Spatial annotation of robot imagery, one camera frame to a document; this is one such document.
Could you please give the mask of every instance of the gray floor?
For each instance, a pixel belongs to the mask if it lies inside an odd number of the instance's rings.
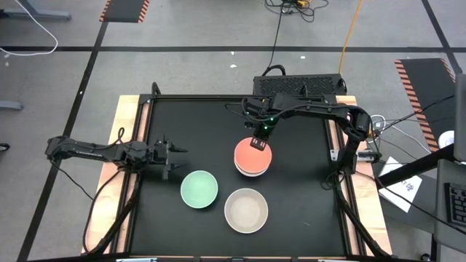
[[[60,46],[92,46],[105,0],[41,0],[49,9],[73,14],[67,23],[44,22]],[[466,46],[466,2],[430,1],[435,15],[453,47]],[[331,1],[319,9],[313,24],[300,17],[284,17],[278,45],[343,45],[356,0]],[[13,0],[0,0],[0,7],[14,7]],[[104,46],[269,46],[278,17],[254,1],[153,1],[142,24],[110,24]],[[52,41],[27,20],[0,20],[0,45],[47,46]],[[420,1],[364,1],[349,42],[362,47],[441,47]],[[0,100],[19,100],[23,111],[0,111],[0,140],[12,148],[0,155],[0,261],[16,259],[28,229],[50,164],[45,159],[47,139],[60,135],[71,110],[88,52],[56,52],[47,56],[0,56]],[[278,52],[274,62],[289,74],[334,73],[339,53]],[[466,54],[455,54],[466,68]],[[438,53],[348,53],[343,77],[349,94],[370,114],[395,119],[412,112],[393,60],[442,57]],[[120,95],[150,92],[157,81],[167,94],[245,94],[252,78],[260,75],[269,52],[101,52],[95,62],[72,137],[96,143],[108,141],[117,99]],[[425,141],[419,125],[398,125]],[[385,139],[404,147],[416,157],[425,152],[396,130]],[[384,158],[399,162],[412,159],[391,145],[382,146]],[[101,164],[78,159],[64,161],[62,168],[89,192],[97,185]],[[30,259],[78,255],[90,201],[61,174],[47,206]],[[394,254],[418,258],[430,251],[430,235],[386,218]],[[444,248],[444,261],[466,261],[466,255]]]

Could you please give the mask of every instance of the floor mat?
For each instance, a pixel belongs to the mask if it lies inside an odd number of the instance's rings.
[[[427,144],[432,152],[437,151],[440,135],[454,130],[454,100],[448,99],[420,111],[454,94],[454,75],[441,58],[395,60],[395,66]]]
[[[142,23],[149,8],[149,0],[108,0],[101,22]]]

